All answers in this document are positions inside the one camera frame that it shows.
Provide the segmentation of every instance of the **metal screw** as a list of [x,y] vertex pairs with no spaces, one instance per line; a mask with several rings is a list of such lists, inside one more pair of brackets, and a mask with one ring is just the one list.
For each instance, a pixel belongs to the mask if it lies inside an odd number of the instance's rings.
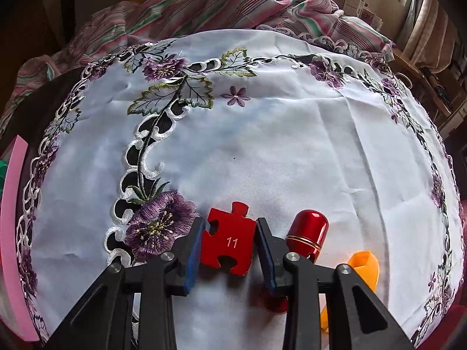
[[300,255],[293,251],[288,252],[285,257],[291,262],[296,262],[298,259],[300,259]]
[[121,264],[120,263],[112,263],[109,266],[109,272],[111,272],[111,273],[117,273],[120,270],[121,270]]
[[175,254],[173,252],[170,252],[170,251],[166,251],[166,252],[163,252],[161,254],[161,259],[165,260],[166,262],[169,262],[169,261],[173,260],[174,258],[175,258]]
[[339,265],[339,267],[337,267],[339,272],[347,275],[347,274],[350,274],[352,272],[352,268],[349,266],[349,265],[346,265],[346,264],[343,264],[343,265]]

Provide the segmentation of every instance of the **purple flower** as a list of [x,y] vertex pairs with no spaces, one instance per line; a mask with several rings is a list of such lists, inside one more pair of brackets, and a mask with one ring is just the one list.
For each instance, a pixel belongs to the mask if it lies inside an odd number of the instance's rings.
[[443,198],[443,181],[438,175],[433,174],[433,189],[431,190],[431,199],[438,208],[441,208]]
[[178,74],[186,64],[185,58],[175,58],[175,55],[170,55],[159,62],[148,58],[143,73],[147,81],[169,79]]
[[48,168],[57,156],[57,150],[60,148],[60,146],[54,146],[53,143],[54,141],[52,141],[48,145],[48,147],[45,149],[44,154],[39,157],[39,160],[36,163],[36,173],[34,174],[34,182],[39,188],[44,182],[45,173],[47,172]]
[[36,220],[36,215],[34,214],[34,211],[32,211],[31,213],[28,213],[26,215],[26,218],[27,218],[27,226],[29,228],[32,228],[34,221]]
[[37,293],[37,274],[32,269],[31,250],[25,247],[21,250],[21,263],[19,267],[20,276],[24,282],[24,292],[28,296],[36,296]]
[[397,84],[394,83],[391,79],[388,79],[387,77],[385,77],[382,80],[382,85],[386,87],[387,90],[389,90],[390,95],[399,96],[401,94],[400,91],[398,90]]
[[227,105],[235,105],[235,103],[239,104],[241,107],[245,106],[244,101],[250,100],[248,96],[245,96],[245,93],[247,92],[247,89],[240,88],[240,90],[237,93],[237,90],[235,89],[234,86],[230,87],[230,94],[224,93],[222,95],[223,98],[229,98],[230,100],[227,102]]
[[322,56],[316,56],[309,64],[311,74],[318,81],[325,81],[331,88],[339,90],[342,88],[342,79],[337,72],[331,70],[329,63]]
[[188,234],[196,205],[176,190],[161,192],[138,210],[128,223],[125,243],[139,262],[171,249],[175,237]]
[[442,298],[442,304],[443,304],[443,314],[446,314],[447,311],[449,310],[450,302],[452,299],[452,288],[451,285],[447,282],[445,283],[445,286],[443,288],[443,298]]
[[461,219],[462,228],[465,226],[464,222],[464,207],[462,206],[461,200],[459,200],[459,218]]
[[399,117],[397,112],[395,112],[393,109],[391,109],[391,119],[394,120],[396,124],[399,123]]
[[377,69],[378,71],[382,73],[389,73],[391,72],[391,69],[389,68],[388,64],[384,59],[380,58],[373,58],[370,60],[370,66],[372,66],[374,69]]
[[434,272],[433,275],[431,275],[430,277],[430,282],[428,283],[428,286],[430,288],[430,291],[428,292],[433,291],[433,288],[435,287],[435,283],[436,283],[436,277],[435,277],[435,272]]
[[103,76],[109,65],[107,63],[99,64],[98,66],[94,66],[90,72],[89,81],[94,81],[99,79]]

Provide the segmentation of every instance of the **striped fabric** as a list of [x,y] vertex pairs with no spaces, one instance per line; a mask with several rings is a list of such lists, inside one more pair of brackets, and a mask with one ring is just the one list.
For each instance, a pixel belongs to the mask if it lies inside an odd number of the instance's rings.
[[393,59],[392,42],[355,17],[344,17],[333,0],[147,0],[123,1],[93,15],[53,56],[28,60],[0,119],[0,136],[25,96],[73,68],[116,48],[216,29],[254,29],[264,24],[299,35],[344,39],[360,50]]

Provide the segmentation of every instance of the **embroidered tablecloth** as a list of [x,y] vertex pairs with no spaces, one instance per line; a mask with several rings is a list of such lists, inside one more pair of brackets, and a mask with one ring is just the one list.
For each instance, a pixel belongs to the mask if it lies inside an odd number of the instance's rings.
[[[377,295],[414,344],[461,281],[459,196],[424,109],[390,71],[277,32],[207,31],[92,62],[30,167],[18,256],[44,339],[113,259],[145,262],[233,201],[280,237],[300,210],[324,213],[318,264],[372,251]],[[178,348],[280,349],[285,316],[261,306],[261,282],[257,259],[245,278],[203,271],[174,298]]]

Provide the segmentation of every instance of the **embroidered leaf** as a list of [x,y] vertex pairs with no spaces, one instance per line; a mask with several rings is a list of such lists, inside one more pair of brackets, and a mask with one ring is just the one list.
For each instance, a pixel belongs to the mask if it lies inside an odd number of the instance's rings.
[[47,136],[52,136],[57,131],[57,128],[60,127],[60,123],[61,120],[53,120],[45,130],[45,134]]
[[172,46],[172,43],[175,41],[171,42],[165,42],[165,43],[156,43],[155,45],[147,46],[145,48],[142,48],[141,53],[144,54],[151,54],[151,55],[160,55],[162,54],[165,50],[167,50],[170,46]]
[[237,75],[237,76],[256,76],[251,68],[251,59],[247,56],[247,50],[244,48],[236,48],[228,51],[220,58],[221,68],[217,70],[221,75]]
[[156,180],[153,181],[151,190],[149,191],[149,199],[152,200],[154,196],[156,196],[156,188],[157,188],[157,183],[159,182],[160,178],[157,178]]
[[214,104],[211,85],[212,82],[206,77],[189,76],[178,101],[185,102],[194,108],[199,106],[211,109]]
[[166,43],[156,43],[153,44],[144,44],[136,48],[135,54],[133,56],[128,57],[125,62],[125,69],[128,73],[133,74],[136,70],[143,65],[144,60],[146,57],[144,54],[151,54],[154,55],[157,60],[162,60],[162,54],[165,50],[167,50],[174,41],[166,42]]
[[137,54],[135,56],[132,56],[127,62],[125,62],[125,69],[129,74],[133,74],[136,72],[136,70],[142,66],[144,60],[145,60],[144,55]]
[[400,114],[398,115],[398,117],[401,119],[402,125],[404,125],[405,128],[408,128],[410,126],[409,122],[407,121],[407,117],[405,117],[405,115]]
[[146,91],[141,92],[141,97],[133,101],[128,107],[128,114],[160,114],[161,109],[171,100],[174,93],[180,87],[183,78],[176,78],[174,82],[151,85]]
[[81,111],[79,109],[71,109],[67,113],[65,119],[60,124],[60,130],[66,133],[71,132],[71,130],[75,126],[75,123],[78,121],[80,114]]
[[157,190],[156,190],[156,185],[153,184],[152,187],[151,187],[151,194],[149,196],[149,199],[152,200],[153,198],[158,196],[164,190],[164,187],[169,183],[170,183],[170,181],[166,181],[165,183],[161,184]]
[[367,87],[368,89],[372,90],[373,92],[377,92],[377,93],[383,92],[383,89],[382,89],[381,85],[378,84],[376,81],[374,81],[374,80],[370,77],[370,75],[368,74],[368,72],[366,71],[366,69],[364,69],[363,72],[365,73],[365,76],[362,76],[361,74],[359,74],[358,77],[359,77],[360,80],[363,82],[363,84],[365,85],[365,87]]
[[136,185],[130,185],[129,188],[131,188],[134,193],[136,194],[136,196],[138,196],[139,199],[143,200],[143,202],[146,201],[146,197],[144,196],[143,194],[143,191],[137,187]]
[[350,56],[351,58],[358,59],[358,54],[360,53],[358,46],[354,43],[349,43],[347,48],[344,50],[344,54]]
[[128,202],[132,202],[136,205],[143,205],[144,204],[144,201],[141,200],[141,199],[135,199],[135,198],[132,198],[132,199],[129,199]]
[[447,252],[447,265],[446,265],[446,273],[449,275],[451,273],[452,267],[452,250]]

